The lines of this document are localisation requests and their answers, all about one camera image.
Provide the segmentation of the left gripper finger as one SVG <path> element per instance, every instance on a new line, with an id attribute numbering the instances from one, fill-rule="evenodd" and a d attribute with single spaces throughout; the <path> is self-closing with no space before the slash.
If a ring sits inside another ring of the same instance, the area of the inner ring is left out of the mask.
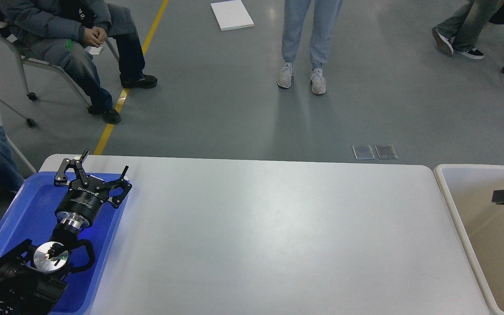
<path id="1" fill-rule="evenodd" d="M 54 186 L 69 186 L 70 181 L 68 181 L 68 177 L 65 173 L 67 170 L 72 169 L 75 173 L 76 179 L 81 182 L 82 187 L 88 188 L 89 180 L 82 166 L 82 162 L 88 156 L 89 152 L 89 149 L 85 149 L 78 159 L 63 159 L 54 177 Z"/>
<path id="2" fill-rule="evenodd" d="M 121 206 L 122 202 L 132 188 L 132 184 L 125 178 L 128 168 L 128 165 L 124 167 L 124 170 L 118 179 L 99 184 L 100 203 L 108 202 L 114 209 L 118 209 Z M 121 189 L 121 192 L 118 195 L 110 195 L 111 191 L 118 188 Z"/>

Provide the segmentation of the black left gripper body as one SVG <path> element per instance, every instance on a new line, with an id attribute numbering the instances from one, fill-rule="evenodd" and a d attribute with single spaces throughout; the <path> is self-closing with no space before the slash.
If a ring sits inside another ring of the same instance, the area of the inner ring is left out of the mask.
<path id="1" fill-rule="evenodd" d="M 70 182 L 68 190 L 55 210 L 58 223 L 72 225 L 76 229 L 90 228 L 94 225 L 102 206 L 99 200 L 99 184 L 102 178 L 88 176 L 89 187 L 83 188 L 79 180 Z M 115 189 L 110 195 L 118 195 L 121 189 Z"/>

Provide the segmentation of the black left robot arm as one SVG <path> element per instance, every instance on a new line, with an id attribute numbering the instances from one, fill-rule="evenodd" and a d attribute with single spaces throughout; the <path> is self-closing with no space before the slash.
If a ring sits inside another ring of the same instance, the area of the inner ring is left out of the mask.
<path id="1" fill-rule="evenodd" d="M 91 307 L 132 184 L 89 174 L 88 155 L 28 178 L 0 221 L 0 315 L 83 315 Z"/>

